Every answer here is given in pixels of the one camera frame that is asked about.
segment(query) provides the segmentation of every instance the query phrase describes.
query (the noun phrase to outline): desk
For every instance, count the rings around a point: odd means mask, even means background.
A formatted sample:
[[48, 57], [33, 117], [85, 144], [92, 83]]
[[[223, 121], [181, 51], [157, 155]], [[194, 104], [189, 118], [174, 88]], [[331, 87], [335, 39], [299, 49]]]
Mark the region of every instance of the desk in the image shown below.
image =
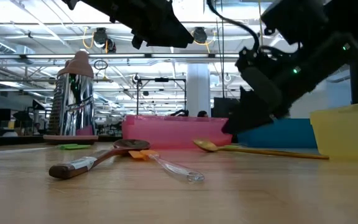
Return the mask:
[[[162, 158], [198, 169], [205, 183], [179, 182], [128, 157], [70, 180], [47, 174], [109, 145], [0, 154], [0, 223], [358, 223], [358, 163], [167, 150]], [[45, 145], [0, 150], [34, 147]]]

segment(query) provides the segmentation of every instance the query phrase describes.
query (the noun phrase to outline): chrome cylinder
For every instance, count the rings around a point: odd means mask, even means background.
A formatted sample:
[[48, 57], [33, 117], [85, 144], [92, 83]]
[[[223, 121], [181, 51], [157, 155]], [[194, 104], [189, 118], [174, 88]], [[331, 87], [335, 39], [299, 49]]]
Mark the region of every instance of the chrome cylinder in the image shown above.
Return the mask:
[[50, 115], [49, 134], [95, 135], [93, 78], [74, 73], [58, 76]]

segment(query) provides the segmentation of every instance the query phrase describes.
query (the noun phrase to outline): wooden handle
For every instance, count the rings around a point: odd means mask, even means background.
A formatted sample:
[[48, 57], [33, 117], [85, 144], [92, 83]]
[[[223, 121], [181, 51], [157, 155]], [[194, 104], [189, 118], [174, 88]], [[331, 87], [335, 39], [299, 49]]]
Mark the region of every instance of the wooden handle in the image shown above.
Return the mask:
[[78, 176], [80, 174], [84, 174], [96, 167], [99, 163], [109, 159], [112, 156], [123, 155], [127, 153], [128, 150], [101, 150], [93, 153], [90, 156], [85, 156], [80, 159], [66, 162], [63, 164], [53, 165], [49, 169], [49, 175], [54, 178], [59, 179], [70, 179], [72, 177]]
[[252, 154], [261, 154], [261, 155], [270, 155], [270, 156], [287, 156], [287, 157], [297, 157], [305, 159], [329, 159], [328, 156], [307, 154], [307, 153], [296, 153], [296, 152], [283, 152], [283, 151], [273, 151], [273, 150], [255, 150], [255, 149], [246, 149], [243, 147], [233, 148], [233, 147], [222, 147], [219, 148], [220, 151], [231, 151], [231, 152], [246, 152]]

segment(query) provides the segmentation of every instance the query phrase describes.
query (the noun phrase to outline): blue container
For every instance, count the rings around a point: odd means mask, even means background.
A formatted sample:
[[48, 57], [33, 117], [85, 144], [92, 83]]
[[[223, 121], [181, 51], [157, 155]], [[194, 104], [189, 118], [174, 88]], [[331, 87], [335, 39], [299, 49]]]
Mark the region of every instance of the blue container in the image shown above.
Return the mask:
[[239, 144], [248, 147], [316, 149], [310, 119], [281, 119], [238, 134]]

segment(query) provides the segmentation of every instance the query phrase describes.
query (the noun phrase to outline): brown spatula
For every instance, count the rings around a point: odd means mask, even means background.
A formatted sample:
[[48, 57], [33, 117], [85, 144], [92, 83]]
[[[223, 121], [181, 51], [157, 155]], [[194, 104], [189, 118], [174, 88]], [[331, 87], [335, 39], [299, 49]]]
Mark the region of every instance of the brown spatula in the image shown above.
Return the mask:
[[200, 149], [206, 152], [218, 152], [218, 151], [232, 151], [232, 152], [246, 152], [253, 154], [262, 154], [269, 156], [287, 156], [287, 157], [297, 157], [305, 159], [329, 159], [328, 156], [315, 155], [315, 154], [306, 154], [306, 153], [296, 153], [296, 152], [283, 152], [283, 151], [273, 151], [273, 150], [258, 150], [258, 149], [248, 149], [244, 147], [217, 147], [209, 140], [205, 139], [196, 139], [193, 141]]
[[80, 174], [86, 173], [99, 163], [112, 156], [120, 156], [129, 151], [140, 151], [150, 148], [150, 143], [143, 140], [122, 139], [114, 142], [114, 147], [110, 150], [100, 150], [92, 155], [84, 156], [74, 161], [53, 165], [49, 169], [49, 175], [59, 179], [70, 179]]

